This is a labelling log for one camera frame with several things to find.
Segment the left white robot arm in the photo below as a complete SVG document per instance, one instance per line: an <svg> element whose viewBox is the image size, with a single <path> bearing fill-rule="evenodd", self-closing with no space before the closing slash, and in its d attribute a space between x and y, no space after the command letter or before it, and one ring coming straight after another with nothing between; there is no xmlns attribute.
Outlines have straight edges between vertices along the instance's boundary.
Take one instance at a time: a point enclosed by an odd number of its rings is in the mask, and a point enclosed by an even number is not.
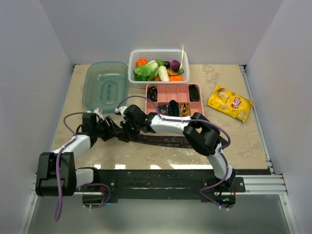
<svg viewBox="0 0 312 234"><path fill-rule="evenodd" d="M89 150L100 138L107 141L123 130L110 116L103 117L96 113L82 113L81 131L52 152L39 156L36 194L38 196L72 196L77 188L85 186L89 191L96 191L101 186L101 179L95 176L92 167L76 169L75 159Z"/></svg>

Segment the dark patterned necktie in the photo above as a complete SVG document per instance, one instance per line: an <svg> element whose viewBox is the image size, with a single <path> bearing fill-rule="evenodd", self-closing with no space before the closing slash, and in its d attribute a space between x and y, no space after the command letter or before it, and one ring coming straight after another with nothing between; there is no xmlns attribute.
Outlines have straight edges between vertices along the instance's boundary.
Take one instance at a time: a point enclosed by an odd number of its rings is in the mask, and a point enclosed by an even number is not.
<svg viewBox="0 0 312 234"><path fill-rule="evenodd" d="M150 136L138 134L134 137L121 134L118 139L124 142L136 142L140 144L155 145L171 148L192 149L191 144L183 136Z"/></svg>

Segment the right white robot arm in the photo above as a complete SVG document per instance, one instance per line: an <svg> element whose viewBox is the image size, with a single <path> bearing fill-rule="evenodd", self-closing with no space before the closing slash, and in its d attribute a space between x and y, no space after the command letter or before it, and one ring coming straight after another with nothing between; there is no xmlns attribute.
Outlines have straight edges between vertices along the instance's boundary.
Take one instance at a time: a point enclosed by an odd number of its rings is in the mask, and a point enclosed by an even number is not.
<svg viewBox="0 0 312 234"><path fill-rule="evenodd" d="M208 121L202 114L194 113L187 117L167 117L159 112L145 114L138 106L120 106L115 109L122 116L123 130L130 137L140 132L172 133L184 136L191 147L199 154L206 156L217 178L216 185L224 192L234 186L235 171L228 163L223 149L231 143L231 138L219 126Z"/></svg>

